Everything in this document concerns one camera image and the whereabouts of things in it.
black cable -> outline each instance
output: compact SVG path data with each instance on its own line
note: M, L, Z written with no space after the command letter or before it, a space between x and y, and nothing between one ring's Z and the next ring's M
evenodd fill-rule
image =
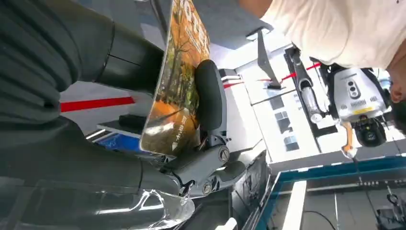
M235 193L237 194L237 196L240 198L242 204L244 205L245 209L247 209L248 213L251 213L251 211L250 211L250 209L249 209L249 206L245 203L245 201L243 200L243 198L240 196L240 193L239 193L237 190L234 190L234 192L235 192ZM259 218L264 222L265 227L266 227L266 230L270 230L270 229L268 228L268 223L264 220L263 216L260 216Z
M331 223L331 221L323 214L316 212L316 211L303 211L303 213L316 213L319 216L323 217L325 220L327 220L327 222L330 224L330 226L332 227L333 230L336 230L336 228L334 227L333 223Z

clear plastic cover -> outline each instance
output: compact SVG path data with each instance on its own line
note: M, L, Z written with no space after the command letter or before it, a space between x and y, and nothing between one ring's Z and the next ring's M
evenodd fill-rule
M148 200L158 199L161 204L147 206ZM159 221L133 226L132 230L159 230L174 227L187 219L194 212L194 203L189 197L181 197L154 189L144 189L135 209L139 211L149 209L163 209L163 216Z

fluorescent light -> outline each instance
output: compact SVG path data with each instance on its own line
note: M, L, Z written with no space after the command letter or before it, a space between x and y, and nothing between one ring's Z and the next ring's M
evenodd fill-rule
M225 225L219 225L215 230L233 230L237 226L237 221L234 218L230 218L227 220Z
M86 137L86 140L88 140L88 139L90 139L90 138L92 138L92 137L95 137L95 136L97 136L97 135L99 135L100 133L105 132L105 131L106 131L105 129L102 129L102 130L100 130L100 131L97 131L97 132L95 132L95 133L93 133L93 134L87 136L87 137Z
M298 169L297 170L299 173L301 173L301 172L307 172L307 171L309 171L309 168L307 168L307 167L305 167L305 168L300 168L300 169Z
M299 230L302 222L303 205L306 195L306 181L298 181L293 184L288 210L282 230Z
M261 29L263 36L269 34L270 30L268 30L267 28L262 28ZM246 37L248 40L250 41L255 41L258 39L258 32L255 32L253 34L250 34Z

glass surface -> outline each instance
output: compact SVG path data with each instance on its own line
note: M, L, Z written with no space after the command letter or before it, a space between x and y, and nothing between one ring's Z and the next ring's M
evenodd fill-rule
M329 178L330 182L346 180L347 176L340 175ZM352 182L327 186L328 183L307 181L307 191L304 200L292 198L294 182L285 182L275 186L280 192L273 202L272 213L267 220L269 229L284 230L285 224L292 221L300 223L300 228L290 230L373 230L377 229L377 218L385 227L406 229L406 180L367 180L364 188L358 183L357 177ZM388 196L397 201L394 206ZM299 207L303 202L301 215L288 218L288 208Z

autumn tree illustration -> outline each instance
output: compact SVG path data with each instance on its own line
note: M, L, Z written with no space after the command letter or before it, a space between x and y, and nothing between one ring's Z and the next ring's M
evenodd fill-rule
M187 37L187 39L185 41L182 40L181 37L181 31L182 31L182 22L183 19L185 17L185 12L182 12L182 6L180 5L180 0L175 0L176 5L173 6L175 9L173 10L173 20L175 21L175 23L178 25L177 27L177 31L174 31L171 27L170 29L170 36L171 36L171 41L173 43L174 46L174 54L173 54L173 62L172 62L172 66L171 66L171 71L169 74L169 79L168 82L166 83L165 86L165 93L164 93L164 100L168 97L169 93L170 93L170 86L172 84L173 81L173 77L175 75L175 69L176 66L178 64L178 57L179 54L183 53L183 52L188 52L190 50L190 48L187 48L187 44L190 42L189 37Z

